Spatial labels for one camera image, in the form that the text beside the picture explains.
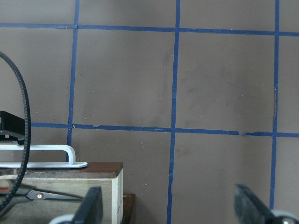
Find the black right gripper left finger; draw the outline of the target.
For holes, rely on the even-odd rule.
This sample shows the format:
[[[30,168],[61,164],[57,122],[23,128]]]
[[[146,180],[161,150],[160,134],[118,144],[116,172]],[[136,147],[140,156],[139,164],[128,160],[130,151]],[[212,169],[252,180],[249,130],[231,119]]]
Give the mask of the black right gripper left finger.
[[[103,200],[101,187],[91,187],[75,214],[58,216],[50,224],[101,224]]]

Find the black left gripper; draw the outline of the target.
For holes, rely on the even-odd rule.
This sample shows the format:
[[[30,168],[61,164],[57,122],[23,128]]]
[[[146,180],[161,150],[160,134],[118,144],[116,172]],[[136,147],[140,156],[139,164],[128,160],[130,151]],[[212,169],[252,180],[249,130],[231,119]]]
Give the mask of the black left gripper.
[[[25,120],[6,111],[0,111],[0,141],[24,145]]]

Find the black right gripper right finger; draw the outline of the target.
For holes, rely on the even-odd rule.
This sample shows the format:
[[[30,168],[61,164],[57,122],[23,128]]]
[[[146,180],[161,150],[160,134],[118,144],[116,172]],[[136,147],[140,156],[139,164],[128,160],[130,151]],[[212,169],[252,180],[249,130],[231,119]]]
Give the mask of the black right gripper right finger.
[[[234,211],[240,224],[297,224],[290,212],[270,210],[254,192],[243,184],[235,185]]]

